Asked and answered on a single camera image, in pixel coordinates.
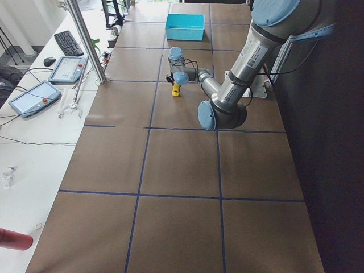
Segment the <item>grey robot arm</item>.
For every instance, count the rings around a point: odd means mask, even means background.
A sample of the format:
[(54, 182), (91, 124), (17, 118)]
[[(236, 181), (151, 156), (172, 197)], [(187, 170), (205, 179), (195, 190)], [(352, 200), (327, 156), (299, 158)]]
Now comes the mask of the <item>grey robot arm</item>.
[(319, 39), (334, 28), (336, 1), (254, 1), (245, 46), (222, 84), (205, 68), (188, 68), (181, 48), (169, 51), (168, 82), (197, 82), (209, 97), (198, 107), (198, 120), (206, 130), (233, 129), (247, 117), (240, 103), (271, 52), (288, 38)]

